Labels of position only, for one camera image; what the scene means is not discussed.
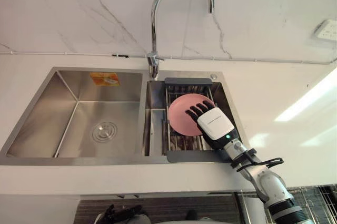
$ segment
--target robotic arm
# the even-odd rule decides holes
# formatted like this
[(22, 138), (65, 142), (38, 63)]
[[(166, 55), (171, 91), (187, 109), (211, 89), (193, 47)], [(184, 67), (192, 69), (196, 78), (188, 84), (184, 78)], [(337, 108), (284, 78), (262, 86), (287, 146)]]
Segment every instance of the robotic arm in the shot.
[(277, 224), (313, 224), (287, 191), (283, 179), (269, 168), (283, 163), (281, 158), (265, 162), (248, 150), (238, 139), (238, 133), (227, 116), (208, 101), (191, 106), (186, 113), (197, 123), (205, 141), (213, 149), (224, 149), (232, 159), (231, 166), (250, 181), (257, 196), (269, 209)]

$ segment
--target robot finger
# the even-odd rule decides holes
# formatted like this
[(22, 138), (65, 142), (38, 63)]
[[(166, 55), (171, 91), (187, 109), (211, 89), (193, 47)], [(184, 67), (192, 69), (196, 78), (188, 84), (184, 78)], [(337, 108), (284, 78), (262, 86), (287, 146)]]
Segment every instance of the robot finger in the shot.
[(198, 116), (191, 110), (186, 110), (185, 113), (187, 113), (195, 122), (198, 121)]
[(195, 106), (191, 106), (190, 109), (191, 109), (193, 112), (195, 112), (196, 115), (198, 115), (198, 116), (201, 116), (201, 115), (203, 114), (202, 111), (200, 111), (200, 109), (198, 109), (198, 108), (195, 107)]
[(214, 105), (207, 100), (203, 101), (203, 104), (206, 105), (209, 110), (214, 108)]
[(209, 111), (208, 108), (201, 103), (196, 104), (196, 106), (198, 106), (198, 108), (200, 108), (200, 110), (202, 110), (204, 113)]

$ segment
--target wall outlet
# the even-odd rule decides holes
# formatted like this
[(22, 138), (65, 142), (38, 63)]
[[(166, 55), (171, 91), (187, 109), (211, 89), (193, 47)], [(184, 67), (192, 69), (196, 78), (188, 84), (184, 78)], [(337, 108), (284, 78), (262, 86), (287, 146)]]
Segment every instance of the wall outlet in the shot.
[(315, 31), (317, 38), (325, 40), (337, 41), (337, 21), (325, 20)]

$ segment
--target metal grate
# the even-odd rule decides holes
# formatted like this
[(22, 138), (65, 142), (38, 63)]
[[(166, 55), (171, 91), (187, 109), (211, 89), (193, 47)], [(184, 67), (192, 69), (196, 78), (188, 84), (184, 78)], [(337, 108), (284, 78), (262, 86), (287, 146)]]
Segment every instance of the metal grate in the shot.
[(202, 136), (184, 136), (174, 131), (170, 126), (168, 114), (169, 107), (172, 102), (182, 95), (197, 93), (204, 95), (213, 101), (212, 92), (209, 86), (188, 85), (188, 86), (174, 86), (168, 85), (165, 87), (166, 99), (166, 130), (167, 130), (167, 148), (169, 151), (181, 150), (210, 150), (210, 147), (205, 142)]
[[(337, 197), (336, 184), (329, 187), (298, 187), (289, 189), (289, 192), (293, 194), (296, 202), (315, 224), (337, 224), (336, 203), (331, 198)], [(257, 197), (256, 193), (243, 193), (242, 195)], [(245, 205), (244, 197), (241, 198), (241, 204)], [(265, 220), (267, 224), (276, 224), (267, 209)]]

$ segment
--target white countertop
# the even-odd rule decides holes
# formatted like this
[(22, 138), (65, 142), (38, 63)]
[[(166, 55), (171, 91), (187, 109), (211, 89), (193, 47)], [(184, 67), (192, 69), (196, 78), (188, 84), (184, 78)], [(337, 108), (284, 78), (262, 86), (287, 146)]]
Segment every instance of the white countertop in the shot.
[[(54, 66), (146, 69), (146, 59), (74, 55), (0, 55), (0, 147)], [(337, 88), (287, 122), (275, 119), (336, 66), (288, 63), (161, 62), (162, 70), (222, 71), (244, 133), (288, 187), (337, 183)], [(0, 194), (124, 194), (233, 191), (253, 187), (228, 163), (0, 166)]]

